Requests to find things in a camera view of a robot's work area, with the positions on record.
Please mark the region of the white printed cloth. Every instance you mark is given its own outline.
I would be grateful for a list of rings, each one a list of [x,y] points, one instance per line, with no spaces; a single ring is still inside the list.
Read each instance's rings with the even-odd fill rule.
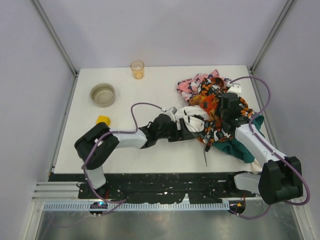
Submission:
[[[210,119],[209,115],[199,105],[185,106],[179,108],[174,114],[177,129],[181,130],[183,124],[191,133],[199,133],[204,130],[205,121]]]

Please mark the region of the black orange grey camo cloth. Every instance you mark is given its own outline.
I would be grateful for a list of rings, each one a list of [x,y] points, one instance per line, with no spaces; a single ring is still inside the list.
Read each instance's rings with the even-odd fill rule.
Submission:
[[[227,93],[227,87],[226,84],[223,82],[223,80],[219,77],[213,77],[212,79],[205,79],[198,88],[198,95],[208,96],[210,94],[214,94],[219,99],[219,96],[221,96],[224,93]],[[255,111],[251,108],[249,108],[248,103],[245,101],[244,98],[239,97],[240,100],[240,108],[241,108],[241,115],[244,116],[244,124],[247,124],[249,120],[255,115]],[[217,127],[216,124],[213,121],[206,120],[204,122],[204,130],[202,130],[199,134],[198,140],[202,142],[203,144],[211,144],[214,141],[218,140],[218,128],[223,127]],[[224,130],[226,133],[231,135],[233,138],[234,133],[232,133],[232,130]]]

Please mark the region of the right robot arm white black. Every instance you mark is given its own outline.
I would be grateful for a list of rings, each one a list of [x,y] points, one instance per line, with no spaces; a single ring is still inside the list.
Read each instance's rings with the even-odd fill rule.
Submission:
[[[223,130],[244,145],[262,167],[259,174],[235,174],[235,187],[260,195],[268,205],[301,197],[304,191],[301,162],[278,151],[248,117],[241,115],[240,97],[236,93],[227,92],[218,99]]]

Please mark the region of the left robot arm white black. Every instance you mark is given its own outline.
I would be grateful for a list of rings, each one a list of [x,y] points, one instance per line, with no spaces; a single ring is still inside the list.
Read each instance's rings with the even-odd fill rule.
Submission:
[[[192,140],[203,130],[203,123],[196,116],[170,117],[164,113],[135,131],[112,130],[105,123],[98,123],[79,138],[74,147],[83,160],[82,168],[89,185],[97,190],[106,184],[103,164],[115,149],[146,149],[160,139],[169,142]]]

